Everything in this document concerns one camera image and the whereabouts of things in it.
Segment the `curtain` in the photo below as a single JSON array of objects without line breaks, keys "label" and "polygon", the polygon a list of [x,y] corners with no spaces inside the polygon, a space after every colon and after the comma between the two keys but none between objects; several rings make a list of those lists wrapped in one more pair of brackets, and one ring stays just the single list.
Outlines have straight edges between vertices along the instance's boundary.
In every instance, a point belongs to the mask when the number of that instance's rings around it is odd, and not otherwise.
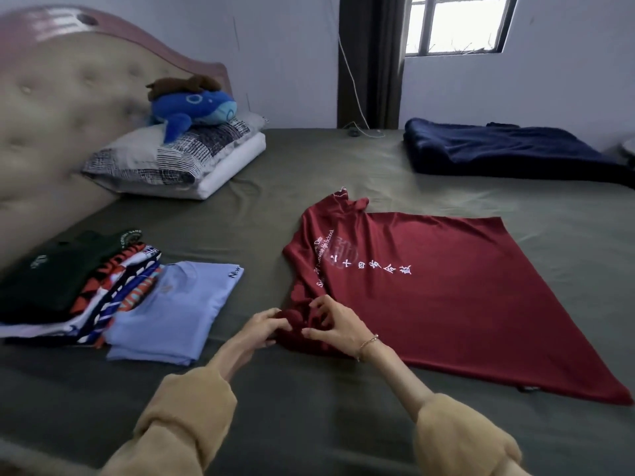
[{"label": "curtain", "polygon": [[[401,77],[412,0],[340,0],[340,40],[360,105],[372,129],[399,125]],[[337,126],[365,128],[353,82],[340,51]]]}]

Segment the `window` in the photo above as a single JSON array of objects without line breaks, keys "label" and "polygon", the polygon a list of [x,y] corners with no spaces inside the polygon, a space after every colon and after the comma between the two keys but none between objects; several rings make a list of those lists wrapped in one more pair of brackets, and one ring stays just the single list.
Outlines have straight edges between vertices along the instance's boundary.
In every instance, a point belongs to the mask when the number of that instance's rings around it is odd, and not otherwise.
[{"label": "window", "polygon": [[412,0],[406,56],[499,53],[516,0]]}]

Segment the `wall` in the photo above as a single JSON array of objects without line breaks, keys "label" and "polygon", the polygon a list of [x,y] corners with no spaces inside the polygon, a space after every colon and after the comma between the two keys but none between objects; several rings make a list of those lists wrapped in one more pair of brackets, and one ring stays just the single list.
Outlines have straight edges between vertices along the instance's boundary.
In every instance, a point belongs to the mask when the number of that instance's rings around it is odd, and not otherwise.
[{"label": "wall", "polygon": [[121,16],[188,57],[225,63],[239,106],[270,127],[336,127],[339,0],[0,0],[0,13],[64,3]]},{"label": "wall", "polygon": [[518,0],[504,52],[407,58],[400,126],[554,126],[604,150],[635,136],[635,0]]}]

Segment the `bracelet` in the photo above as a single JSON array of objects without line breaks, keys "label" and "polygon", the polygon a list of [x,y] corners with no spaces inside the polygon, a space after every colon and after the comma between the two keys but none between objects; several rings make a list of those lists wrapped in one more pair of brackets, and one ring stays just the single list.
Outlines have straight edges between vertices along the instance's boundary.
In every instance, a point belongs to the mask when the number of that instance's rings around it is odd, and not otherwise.
[{"label": "bracelet", "polygon": [[357,359],[358,362],[361,362],[361,350],[367,345],[369,345],[371,342],[378,341],[378,340],[379,340],[379,334],[376,334],[373,337],[371,337],[368,341],[361,344],[360,349],[358,350],[358,356],[355,359]]}]

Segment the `gray bedsheet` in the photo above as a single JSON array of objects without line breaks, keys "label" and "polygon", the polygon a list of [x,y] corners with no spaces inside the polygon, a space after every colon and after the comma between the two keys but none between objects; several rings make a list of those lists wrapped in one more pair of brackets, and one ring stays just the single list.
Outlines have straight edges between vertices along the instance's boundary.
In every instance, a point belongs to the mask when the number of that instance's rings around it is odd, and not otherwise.
[{"label": "gray bedsheet", "polygon": [[[250,314],[283,304],[293,274],[282,247],[306,207],[346,186],[351,197],[370,198],[370,211],[501,216],[615,376],[635,391],[635,191],[603,183],[416,175],[401,131],[382,139],[336,130],[266,135],[267,150],[205,202],[124,198],[69,231],[138,226],[167,262],[245,267],[201,364]],[[161,378],[178,370],[104,356],[0,347],[0,436],[103,464],[129,437]],[[633,408],[415,372],[515,436],[536,475],[635,474]],[[209,474],[417,474],[413,426],[372,368],[274,347],[259,352],[232,386],[237,411]]]}]

